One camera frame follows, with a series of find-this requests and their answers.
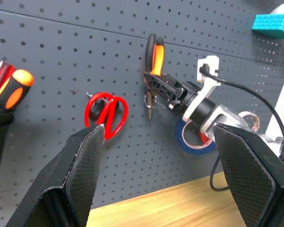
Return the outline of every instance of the blue tape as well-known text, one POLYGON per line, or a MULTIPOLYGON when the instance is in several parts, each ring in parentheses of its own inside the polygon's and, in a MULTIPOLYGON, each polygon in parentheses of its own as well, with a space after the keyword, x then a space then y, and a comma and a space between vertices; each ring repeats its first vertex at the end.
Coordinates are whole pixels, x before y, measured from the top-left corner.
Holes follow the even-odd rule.
POLYGON ((185 139, 183 138, 184 135, 184 129, 190 122, 185 122, 182 119, 180 119, 176 124, 176 139, 179 144, 179 146, 187 153, 194 154, 194 155, 205 155, 209 152, 213 151, 216 147, 216 144, 212 141, 207 146, 194 146, 191 144, 188 144, 185 139))

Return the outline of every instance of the black cable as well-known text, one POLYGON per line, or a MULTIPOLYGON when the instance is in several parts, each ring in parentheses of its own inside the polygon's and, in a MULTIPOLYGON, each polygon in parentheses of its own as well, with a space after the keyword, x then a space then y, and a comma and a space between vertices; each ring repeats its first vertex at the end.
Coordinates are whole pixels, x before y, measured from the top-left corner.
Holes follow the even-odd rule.
MULTIPOLYGON (((223 79, 223 78, 220 78, 220 77, 216 77, 216 76, 213 76, 212 74, 210 74, 208 71, 207 71, 208 67, 206 65, 203 65, 199 71, 200 73, 202 73, 203 75, 219 82, 219 83, 222 83, 222 84, 225 84, 225 85, 229 85, 229 86, 232 86, 232 87, 236 87, 236 88, 239 88, 241 90, 244 90, 252 95, 254 95, 255 97, 257 97, 258 99, 260 99, 271 111, 271 113, 275 116, 275 119, 276 121, 278 122, 279 124, 279 127, 281 129, 281 132, 282 132, 282 135, 284 137, 284 125, 282 123, 282 120, 280 118, 280 116, 278 115, 278 113, 276 112, 276 110, 274 109, 274 107, 264 98, 262 97, 261 95, 259 95, 257 92, 253 91, 252 89, 244 86, 244 85, 241 85, 241 84, 237 84, 237 83, 234 83, 234 82, 231 82, 229 80, 226 80, 226 79, 223 79)), ((226 191, 229 189, 229 187, 224 187, 224 188, 215 188, 214 185, 213 185, 213 175, 214 175, 214 172, 216 171, 216 168, 218 166, 218 163, 220 161, 220 156, 217 157, 217 160, 216 162, 214 163, 213 165, 213 169, 212 169, 212 172, 210 173, 210 180, 209 180, 209 184, 210 184, 210 187, 216 191, 216 192, 222 192, 222 191, 226 191)))

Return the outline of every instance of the pegboard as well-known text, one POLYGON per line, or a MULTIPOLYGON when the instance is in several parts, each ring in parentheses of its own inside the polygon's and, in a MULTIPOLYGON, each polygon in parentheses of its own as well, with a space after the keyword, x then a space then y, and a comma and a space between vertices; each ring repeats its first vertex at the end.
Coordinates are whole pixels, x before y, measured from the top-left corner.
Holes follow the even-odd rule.
MULTIPOLYGON (((148 119, 143 102, 148 34, 165 38, 163 71, 179 81, 195 82, 197 60, 216 54, 221 77, 275 105, 284 84, 284 41, 252 33, 251 27, 256 14, 278 4, 0 0, 0 58, 35 76, 5 144, 0 226, 39 171, 84 127, 86 92, 107 91, 129 104, 125 127, 104 146, 93 208, 209 175, 217 154, 193 156, 179 148, 174 126, 180 116, 156 110, 148 119)), ((254 111, 261 132, 267 128, 271 113, 253 96, 221 86, 210 99, 237 112, 254 111)))

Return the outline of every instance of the wooden surface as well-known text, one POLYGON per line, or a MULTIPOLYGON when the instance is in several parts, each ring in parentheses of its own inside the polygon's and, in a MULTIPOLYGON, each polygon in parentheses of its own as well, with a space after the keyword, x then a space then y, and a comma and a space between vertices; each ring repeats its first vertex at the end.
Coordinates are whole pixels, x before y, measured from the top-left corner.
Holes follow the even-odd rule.
MULTIPOLYGON (((216 187, 226 185, 215 175, 216 187)), ((246 227, 231 192, 214 192, 209 177, 90 211, 87 227, 246 227)))

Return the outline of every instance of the screwdriver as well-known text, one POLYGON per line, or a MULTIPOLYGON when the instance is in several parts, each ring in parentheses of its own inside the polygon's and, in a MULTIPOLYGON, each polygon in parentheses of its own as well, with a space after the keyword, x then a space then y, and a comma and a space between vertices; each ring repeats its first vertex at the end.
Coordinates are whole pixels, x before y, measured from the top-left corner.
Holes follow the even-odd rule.
POLYGON ((0 87, 0 114, 16 109, 34 83, 34 77, 26 70, 16 70, 0 87))

